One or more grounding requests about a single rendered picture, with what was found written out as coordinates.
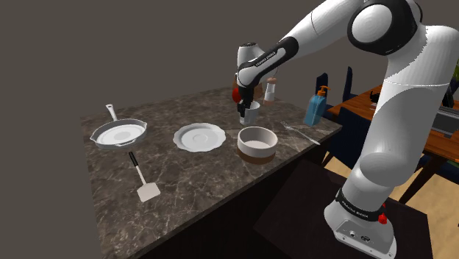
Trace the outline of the white cup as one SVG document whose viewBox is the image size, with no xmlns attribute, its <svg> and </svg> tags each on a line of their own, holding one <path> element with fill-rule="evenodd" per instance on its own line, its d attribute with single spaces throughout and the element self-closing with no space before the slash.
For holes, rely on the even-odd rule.
<svg viewBox="0 0 459 259">
<path fill-rule="evenodd" d="M 257 118 L 260 104 L 256 101 L 252 101 L 250 108 L 245 109 L 244 117 L 240 117 L 240 123 L 244 126 L 253 125 Z"/>
</svg>

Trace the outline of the white and brown grinder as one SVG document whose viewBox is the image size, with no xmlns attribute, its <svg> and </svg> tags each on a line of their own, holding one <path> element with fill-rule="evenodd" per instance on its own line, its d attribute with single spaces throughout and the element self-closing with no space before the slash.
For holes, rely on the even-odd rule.
<svg viewBox="0 0 459 259">
<path fill-rule="evenodd" d="M 270 105 L 274 102 L 276 83 L 277 79 L 274 77 L 270 77 L 266 80 L 266 92 L 263 99 L 264 105 Z"/>
</svg>

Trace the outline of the white and brown bowl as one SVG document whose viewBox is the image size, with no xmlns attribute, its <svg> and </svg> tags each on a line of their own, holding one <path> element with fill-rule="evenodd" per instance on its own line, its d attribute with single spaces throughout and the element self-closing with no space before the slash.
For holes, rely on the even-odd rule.
<svg viewBox="0 0 459 259">
<path fill-rule="evenodd" d="M 238 133 L 238 155 L 248 163 L 265 164 L 272 161 L 277 150 L 278 137 L 264 127 L 245 127 Z"/>
</svg>

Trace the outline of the white scalloped plate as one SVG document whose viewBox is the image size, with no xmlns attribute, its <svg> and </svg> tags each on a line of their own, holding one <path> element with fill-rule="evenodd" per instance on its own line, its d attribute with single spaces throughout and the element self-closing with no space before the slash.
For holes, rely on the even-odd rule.
<svg viewBox="0 0 459 259">
<path fill-rule="evenodd" d="M 192 123 L 174 133 L 173 142 L 188 152 L 209 152 L 219 148 L 226 140 L 222 128 L 209 123 Z"/>
</svg>

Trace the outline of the silver fork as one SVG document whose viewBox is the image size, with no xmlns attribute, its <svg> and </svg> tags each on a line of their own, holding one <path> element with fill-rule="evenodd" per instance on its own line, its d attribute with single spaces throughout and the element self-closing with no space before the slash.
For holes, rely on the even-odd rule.
<svg viewBox="0 0 459 259">
<path fill-rule="evenodd" d="M 316 145 L 321 145 L 318 141 L 314 140 L 313 138 L 311 138 L 310 136 L 304 134 L 303 132 L 300 132 L 298 129 L 288 125 L 285 121 L 281 121 L 280 122 L 281 125 L 284 126 L 284 128 L 286 128 L 287 130 L 293 130 L 294 132 L 297 132 L 299 133 L 300 135 L 302 135 L 303 137 L 305 137 L 306 139 L 308 139 L 309 141 L 313 142 L 314 144 Z"/>
</svg>

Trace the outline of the blue soap dispenser bottle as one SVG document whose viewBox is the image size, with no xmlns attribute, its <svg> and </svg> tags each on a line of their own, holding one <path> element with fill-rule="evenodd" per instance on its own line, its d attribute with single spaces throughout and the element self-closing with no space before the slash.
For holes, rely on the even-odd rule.
<svg viewBox="0 0 459 259">
<path fill-rule="evenodd" d="M 329 87 L 322 85 L 319 87 L 317 94 L 315 94 L 309 101 L 307 112 L 305 114 L 304 123 L 310 127 L 320 122 L 320 119 L 327 106 L 327 98 L 325 97 L 326 91 Z"/>
</svg>

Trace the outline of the dark blue chair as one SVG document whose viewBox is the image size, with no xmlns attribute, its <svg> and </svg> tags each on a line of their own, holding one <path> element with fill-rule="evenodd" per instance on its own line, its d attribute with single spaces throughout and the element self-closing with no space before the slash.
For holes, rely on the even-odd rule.
<svg viewBox="0 0 459 259">
<path fill-rule="evenodd" d="M 325 167 L 335 157 L 348 168 L 353 169 L 362 152 L 371 121 L 342 107 L 338 115 L 338 123 L 342 128 L 332 137 L 328 148 L 329 154 L 321 165 Z"/>
<path fill-rule="evenodd" d="M 352 80 L 353 80 L 353 71 L 352 71 L 352 68 L 349 66 L 346 71 L 346 81 L 345 81 L 344 92 L 342 96 L 343 102 L 346 102 L 349 99 L 356 97 L 356 94 L 351 93 Z"/>
<path fill-rule="evenodd" d="M 321 86 L 328 86 L 328 75 L 327 73 L 323 73 L 320 76 L 316 77 L 316 89 L 315 93 L 321 90 Z"/>
</svg>

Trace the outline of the white frying pan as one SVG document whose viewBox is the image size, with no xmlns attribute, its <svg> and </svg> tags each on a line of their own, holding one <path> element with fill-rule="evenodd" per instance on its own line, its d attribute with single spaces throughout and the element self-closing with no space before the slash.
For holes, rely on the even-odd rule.
<svg viewBox="0 0 459 259">
<path fill-rule="evenodd" d="M 90 136 L 100 149 L 116 150 L 132 146 L 144 139 L 147 123 L 139 119 L 118 119 L 112 104 L 106 104 L 112 121 L 98 127 Z"/>
</svg>

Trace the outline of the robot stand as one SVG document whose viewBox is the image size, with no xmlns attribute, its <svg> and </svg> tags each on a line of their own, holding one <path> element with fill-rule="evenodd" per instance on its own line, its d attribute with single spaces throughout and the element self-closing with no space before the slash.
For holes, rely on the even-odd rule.
<svg viewBox="0 0 459 259">
<path fill-rule="evenodd" d="M 374 259 L 338 241 L 324 209 L 345 178 L 303 160 L 254 225 L 290 259 Z M 394 227 L 395 259 L 433 259 L 427 215 L 391 198 L 385 203 Z"/>
</svg>

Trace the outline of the wooden dining table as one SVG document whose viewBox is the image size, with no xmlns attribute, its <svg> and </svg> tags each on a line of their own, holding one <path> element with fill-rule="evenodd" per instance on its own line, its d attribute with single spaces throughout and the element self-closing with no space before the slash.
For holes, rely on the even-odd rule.
<svg viewBox="0 0 459 259">
<path fill-rule="evenodd" d="M 351 110 L 359 116 L 371 119 L 374 115 L 373 109 L 375 106 L 371 105 L 370 96 L 379 93 L 381 88 L 381 85 L 372 88 L 370 91 L 366 91 L 334 107 L 330 107 L 327 109 L 327 112 L 332 114 L 333 121 L 336 121 L 342 107 Z M 423 157 L 426 155 L 426 163 L 417 168 L 421 169 L 421 171 L 400 197 L 400 203 L 406 204 L 435 174 L 459 185 L 459 168 L 455 167 L 454 173 L 443 171 L 443 168 L 448 165 L 448 160 L 454 160 L 456 163 L 459 163 L 459 130 L 454 132 L 450 138 L 442 132 L 431 130 L 424 148 Z"/>
</svg>

